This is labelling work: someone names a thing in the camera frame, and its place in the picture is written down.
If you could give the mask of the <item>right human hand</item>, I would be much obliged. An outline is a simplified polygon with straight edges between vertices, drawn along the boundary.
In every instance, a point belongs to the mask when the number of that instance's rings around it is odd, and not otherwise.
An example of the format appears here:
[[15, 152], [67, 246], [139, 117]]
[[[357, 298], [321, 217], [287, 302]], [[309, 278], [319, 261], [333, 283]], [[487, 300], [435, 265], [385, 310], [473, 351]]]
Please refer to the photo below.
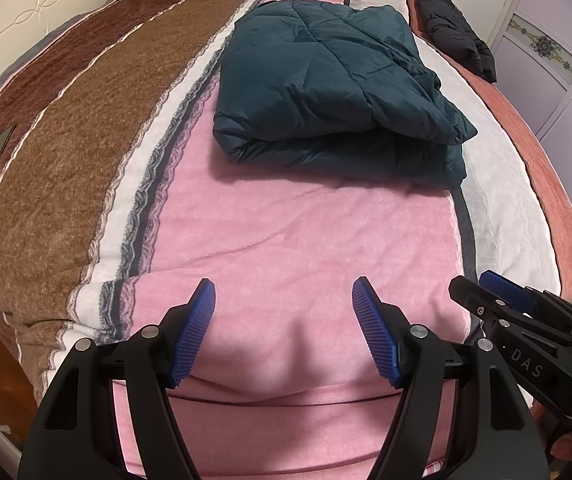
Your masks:
[[550, 416], [546, 408], [537, 401], [533, 402], [531, 415], [549, 454], [557, 460], [570, 462], [572, 460], [572, 430], [560, 434], [558, 429], [552, 428], [555, 417]]

